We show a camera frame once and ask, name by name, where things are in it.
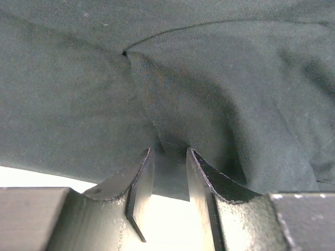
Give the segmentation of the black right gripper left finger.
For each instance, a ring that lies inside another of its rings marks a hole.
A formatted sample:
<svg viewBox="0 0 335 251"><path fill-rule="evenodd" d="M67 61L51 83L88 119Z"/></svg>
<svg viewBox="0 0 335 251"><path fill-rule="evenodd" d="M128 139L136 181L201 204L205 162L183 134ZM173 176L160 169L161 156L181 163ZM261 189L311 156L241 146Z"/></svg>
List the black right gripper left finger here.
<svg viewBox="0 0 335 251"><path fill-rule="evenodd" d="M154 150L144 150L136 160L100 184L83 192L94 201L116 202L126 196L124 214L142 242L147 242L146 220L149 215L154 180Z"/></svg>

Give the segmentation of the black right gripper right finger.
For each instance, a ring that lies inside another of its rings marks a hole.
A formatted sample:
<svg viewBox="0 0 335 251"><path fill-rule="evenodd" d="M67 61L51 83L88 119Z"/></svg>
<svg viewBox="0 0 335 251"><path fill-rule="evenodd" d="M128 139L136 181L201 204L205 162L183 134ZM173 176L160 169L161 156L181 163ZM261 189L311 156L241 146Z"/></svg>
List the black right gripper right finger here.
<svg viewBox="0 0 335 251"><path fill-rule="evenodd" d="M202 250L226 250L217 200L237 205L260 196L210 166L189 147L186 153L189 198L195 207L202 236Z"/></svg>

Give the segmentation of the black t shirt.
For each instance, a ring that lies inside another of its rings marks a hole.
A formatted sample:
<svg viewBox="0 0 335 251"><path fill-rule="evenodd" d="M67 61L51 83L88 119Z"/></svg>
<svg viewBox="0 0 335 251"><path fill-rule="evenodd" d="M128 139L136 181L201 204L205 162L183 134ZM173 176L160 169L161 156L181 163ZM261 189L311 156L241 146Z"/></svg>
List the black t shirt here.
<svg viewBox="0 0 335 251"><path fill-rule="evenodd" d="M99 183L186 150L258 193L334 191L334 1L1 1L1 165Z"/></svg>

